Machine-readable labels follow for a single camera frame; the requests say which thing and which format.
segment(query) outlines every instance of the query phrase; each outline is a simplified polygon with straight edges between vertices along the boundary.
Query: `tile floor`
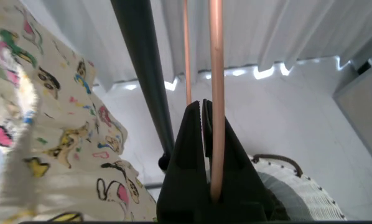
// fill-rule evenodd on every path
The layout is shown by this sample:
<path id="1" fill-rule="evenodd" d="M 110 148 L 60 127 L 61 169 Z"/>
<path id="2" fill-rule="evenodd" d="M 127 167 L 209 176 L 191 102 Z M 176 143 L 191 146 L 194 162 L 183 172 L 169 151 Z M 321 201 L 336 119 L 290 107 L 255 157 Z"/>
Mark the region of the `tile floor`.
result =
<path id="1" fill-rule="evenodd" d="M 339 204 L 350 220 L 372 220 L 372 158 L 335 104 L 334 92 L 357 74 L 339 70 L 334 57 L 299 62 L 282 75 L 275 65 L 270 77 L 254 74 L 225 77 L 226 117 L 248 154 L 273 153 L 297 161 Z M 185 83 L 167 90 L 176 137 L 186 106 Z M 144 183 L 161 182 L 157 166 L 162 148 L 141 89 L 115 86 L 104 94 L 111 112 L 128 128 L 123 158 L 134 164 Z M 205 75 L 192 87 L 193 100 L 211 99 Z M 159 190 L 152 191 L 158 197 Z"/>

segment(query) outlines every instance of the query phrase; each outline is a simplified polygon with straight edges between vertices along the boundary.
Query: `patterned cloth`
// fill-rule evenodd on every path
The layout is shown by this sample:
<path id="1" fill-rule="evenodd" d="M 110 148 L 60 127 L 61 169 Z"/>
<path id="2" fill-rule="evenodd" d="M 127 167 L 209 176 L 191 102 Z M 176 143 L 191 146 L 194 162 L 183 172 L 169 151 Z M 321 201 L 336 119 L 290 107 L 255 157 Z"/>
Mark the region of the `patterned cloth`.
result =
<path id="1" fill-rule="evenodd" d="M 0 1 L 0 223 L 156 219 L 94 78 L 20 2 Z"/>

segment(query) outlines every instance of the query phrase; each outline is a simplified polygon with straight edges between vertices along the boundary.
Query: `wooden rod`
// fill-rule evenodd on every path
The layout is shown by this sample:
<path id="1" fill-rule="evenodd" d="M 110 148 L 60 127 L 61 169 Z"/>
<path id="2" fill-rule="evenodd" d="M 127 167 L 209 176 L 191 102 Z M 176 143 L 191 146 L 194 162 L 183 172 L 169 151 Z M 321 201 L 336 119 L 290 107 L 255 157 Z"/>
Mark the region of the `wooden rod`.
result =
<path id="1" fill-rule="evenodd" d="M 222 0 L 210 0 L 210 39 L 213 104 L 213 158 L 210 193 L 212 201 L 217 202 L 222 190 L 225 151 Z"/>
<path id="2" fill-rule="evenodd" d="M 192 87 L 190 86 L 190 51 L 188 47 L 188 16 L 187 0 L 184 0 L 184 42 L 185 42 L 185 73 L 186 73 L 186 102 L 192 103 Z"/>

